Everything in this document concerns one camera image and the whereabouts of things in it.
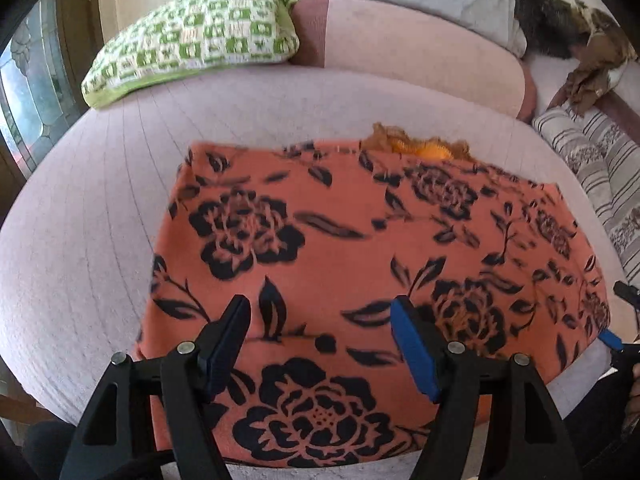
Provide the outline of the green white patterned pillow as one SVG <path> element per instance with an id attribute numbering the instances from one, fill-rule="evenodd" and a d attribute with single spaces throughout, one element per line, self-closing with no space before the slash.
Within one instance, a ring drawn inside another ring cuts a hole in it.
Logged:
<path id="1" fill-rule="evenodd" d="M 108 40 L 81 84 L 92 108 L 201 73 L 279 64 L 298 51 L 298 0 L 172 0 Z"/>

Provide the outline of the pink quilted bed cover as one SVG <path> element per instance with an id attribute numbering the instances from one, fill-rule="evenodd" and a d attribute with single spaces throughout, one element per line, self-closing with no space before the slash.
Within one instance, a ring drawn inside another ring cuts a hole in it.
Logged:
<path id="1" fill-rule="evenodd" d="M 608 283 L 623 269 L 574 174 L 514 118 L 399 80 L 294 65 L 159 84 L 89 110 L 27 180 L 1 228 L 1 354 L 49 412 L 78 422 L 111 355 L 139 333 L 152 248 L 196 140 L 283 148 L 356 139 L 375 122 L 467 140 L 473 154 L 559 185 Z"/>

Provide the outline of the striped grey white blanket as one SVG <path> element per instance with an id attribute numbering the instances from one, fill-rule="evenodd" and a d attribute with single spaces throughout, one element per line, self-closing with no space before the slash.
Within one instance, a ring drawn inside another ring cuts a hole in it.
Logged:
<path id="1" fill-rule="evenodd" d="M 639 286 L 639 147 L 611 118 L 567 106 L 532 122 L 574 174 L 610 239 L 627 282 Z"/>

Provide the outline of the orange floral black-print garment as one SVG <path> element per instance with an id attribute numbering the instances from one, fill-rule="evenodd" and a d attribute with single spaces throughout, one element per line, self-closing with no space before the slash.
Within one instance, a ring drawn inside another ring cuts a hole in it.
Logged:
<path id="1" fill-rule="evenodd" d="M 406 296 L 480 356 L 528 354 L 544 380 L 610 324 L 598 260 L 560 189 L 484 162 L 194 143 L 154 248 L 140 359 L 250 302 L 213 402 L 222 455 L 329 467 L 422 448 L 436 408 L 390 330 Z"/>

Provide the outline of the stained glass window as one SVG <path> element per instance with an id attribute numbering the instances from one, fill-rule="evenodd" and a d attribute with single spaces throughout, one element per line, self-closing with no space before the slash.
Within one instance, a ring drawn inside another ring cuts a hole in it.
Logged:
<path id="1" fill-rule="evenodd" d="M 81 115 L 64 66 L 56 0 L 38 0 L 1 55 L 1 133 L 24 177 Z"/>

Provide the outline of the brown crumpled cloth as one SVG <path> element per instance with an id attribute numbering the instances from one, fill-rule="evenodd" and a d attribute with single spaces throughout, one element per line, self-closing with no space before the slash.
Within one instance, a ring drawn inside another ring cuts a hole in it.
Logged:
<path id="1" fill-rule="evenodd" d="M 611 15 L 587 6 L 582 0 L 574 1 L 573 18 L 582 26 L 582 32 L 589 32 L 589 38 L 583 46 L 578 44 L 574 57 L 579 63 L 567 75 L 548 109 L 567 103 L 574 113 L 582 116 L 617 86 L 627 65 L 634 62 L 638 54 Z"/>

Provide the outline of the pink long bolster pillow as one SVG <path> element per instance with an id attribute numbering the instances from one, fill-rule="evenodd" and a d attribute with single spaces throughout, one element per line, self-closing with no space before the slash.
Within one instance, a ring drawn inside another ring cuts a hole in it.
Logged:
<path id="1" fill-rule="evenodd" d="M 528 124 L 529 68 L 488 39 L 437 16 L 373 0 L 298 0 L 296 65 L 349 70 L 446 93 Z"/>

